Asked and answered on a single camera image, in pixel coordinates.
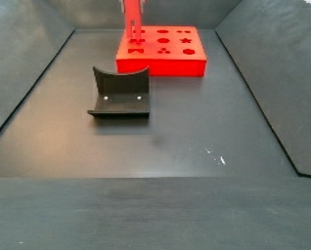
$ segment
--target gray surface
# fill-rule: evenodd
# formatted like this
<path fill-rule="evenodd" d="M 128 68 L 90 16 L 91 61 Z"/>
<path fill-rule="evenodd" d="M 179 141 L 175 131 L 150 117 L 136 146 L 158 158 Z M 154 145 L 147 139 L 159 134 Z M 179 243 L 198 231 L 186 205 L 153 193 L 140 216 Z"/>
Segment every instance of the gray surface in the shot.
<path fill-rule="evenodd" d="M 205 77 L 151 77 L 148 120 L 95 120 L 91 68 L 115 71 L 122 32 L 79 30 L 0 135 L 0 177 L 295 176 L 214 31 L 199 33 Z"/>
<path fill-rule="evenodd" d="M 0 180 L 0 250 L 311 250 L 311 180 Z"/>
<path fill-rule="evenodd" d="M 311 175 L 311 5 L 244 0 L 217 32 L 295 167 Z"/>
<path fill-rule="evenodd" d="M 123 28 L 119 0 L 45 0 L 76 28 Z M 147 0 L 143 23 L 214 28 L 241 0 Z"/>
<path fill-rule="evenodd" d="M 0 126 L 72 31 L 43 1 L 0 1 Z"/>

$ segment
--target red robot arm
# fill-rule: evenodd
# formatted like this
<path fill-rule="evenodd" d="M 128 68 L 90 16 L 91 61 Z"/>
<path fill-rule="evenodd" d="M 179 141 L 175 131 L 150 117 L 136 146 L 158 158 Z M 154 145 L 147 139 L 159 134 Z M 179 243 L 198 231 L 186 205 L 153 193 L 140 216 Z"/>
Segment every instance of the red robot arm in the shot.
<path fill-rule="evenodd" d="M 128 39 L 140 39 L 142 4 L 146 0 L 120 0 L 122 11 L 126 16 L 126 31 Z"/>

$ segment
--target red shape sorter board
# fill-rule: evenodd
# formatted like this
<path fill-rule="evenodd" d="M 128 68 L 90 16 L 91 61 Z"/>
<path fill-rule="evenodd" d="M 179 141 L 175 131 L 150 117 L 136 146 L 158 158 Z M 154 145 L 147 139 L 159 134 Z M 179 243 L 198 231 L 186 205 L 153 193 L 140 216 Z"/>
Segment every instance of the red shape sorter board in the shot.
<path fill-rule="evenodd" d="M 122 37 L 116 55 L 119 73 L 148 66 L 153 76 L 203 76 L 206 56 L 195 27 L 143 26 L 139 42 Z"/>

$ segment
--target black curved bracket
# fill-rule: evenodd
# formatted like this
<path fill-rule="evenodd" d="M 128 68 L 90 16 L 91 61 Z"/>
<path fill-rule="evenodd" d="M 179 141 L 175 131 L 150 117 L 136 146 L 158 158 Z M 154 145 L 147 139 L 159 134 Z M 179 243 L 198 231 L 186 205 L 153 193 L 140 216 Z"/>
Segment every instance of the black curved bracket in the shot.
<path fill-rule="evenodd" d="M 130 74 L 112 74 L 92 68 L 98 100 L 87 113 L 102 115 L 148 115 L 148 68 Z"/>

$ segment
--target gray wall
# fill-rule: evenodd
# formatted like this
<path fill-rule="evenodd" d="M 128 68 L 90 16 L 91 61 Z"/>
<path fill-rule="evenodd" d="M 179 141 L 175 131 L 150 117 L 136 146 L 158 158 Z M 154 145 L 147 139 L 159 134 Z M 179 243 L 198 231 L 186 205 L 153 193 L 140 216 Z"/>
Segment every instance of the gray wall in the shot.
<path fill-rule="evenodd" d="M 123 28 L 119 0 L 45 0 L 76 28 Z M 147 0 L 143 23 L 214 28 L 241 0 Z"/>
<path fill-rule="evenodd" d="M 311 5 L 242 0 L 217 32 L 295 167 L 311 175 Z"/>
<path fill-rule="evenodd" d="M 0 126 L 72 31 L 45 2 L 0 1 Z"/>

